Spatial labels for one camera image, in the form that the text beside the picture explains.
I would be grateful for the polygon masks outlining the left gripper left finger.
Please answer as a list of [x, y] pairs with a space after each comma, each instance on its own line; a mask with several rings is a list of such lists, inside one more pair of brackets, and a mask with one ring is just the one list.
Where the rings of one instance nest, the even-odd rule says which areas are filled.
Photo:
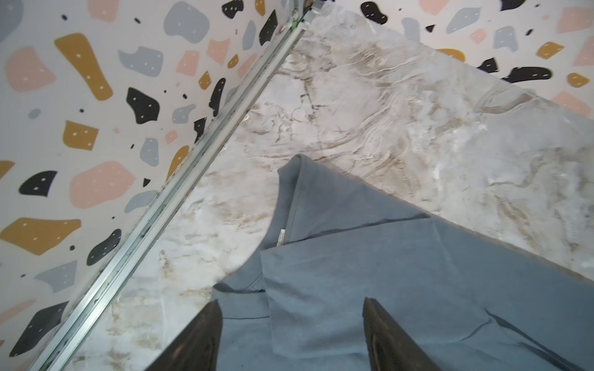
[[145, 370], [215, 371], [222, 329], [221, 307], [209, 302]]

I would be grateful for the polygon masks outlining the grey t-shirt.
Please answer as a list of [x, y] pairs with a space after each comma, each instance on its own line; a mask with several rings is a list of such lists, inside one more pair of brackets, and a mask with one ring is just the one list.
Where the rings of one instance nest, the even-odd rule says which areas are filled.
[[376, 299], [443, 370], [591, 370], [593, 286], [297, 155], [218, 283], [220, 370], [367, 370]]

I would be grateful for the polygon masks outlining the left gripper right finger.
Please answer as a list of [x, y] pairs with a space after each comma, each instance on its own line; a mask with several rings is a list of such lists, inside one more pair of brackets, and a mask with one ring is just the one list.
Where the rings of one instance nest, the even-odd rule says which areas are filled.
[[365, 298], [363, 319], [371, 370], [440, 370], [376, 299]]

